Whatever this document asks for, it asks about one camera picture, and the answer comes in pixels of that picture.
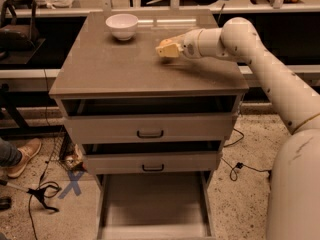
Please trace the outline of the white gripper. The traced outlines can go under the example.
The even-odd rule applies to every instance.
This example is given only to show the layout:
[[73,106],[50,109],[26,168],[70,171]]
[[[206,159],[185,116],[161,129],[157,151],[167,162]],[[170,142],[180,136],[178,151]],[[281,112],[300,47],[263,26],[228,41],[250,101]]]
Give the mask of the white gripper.
[[156,48],[162,58],[177,58],[182,53],[190,59],[201,58],[199,37],[202,29],[191,30],[185,34],[162,40]]

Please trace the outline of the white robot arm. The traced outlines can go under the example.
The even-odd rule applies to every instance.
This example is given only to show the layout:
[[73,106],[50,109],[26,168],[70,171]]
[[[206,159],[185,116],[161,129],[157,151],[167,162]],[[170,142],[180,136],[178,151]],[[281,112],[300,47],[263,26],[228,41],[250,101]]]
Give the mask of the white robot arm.
[[160,42],[164,58],[214,57],[245,63],[290,132],[271,175],[267,240],[320,240],[320,95],[277,59],[244,18]]

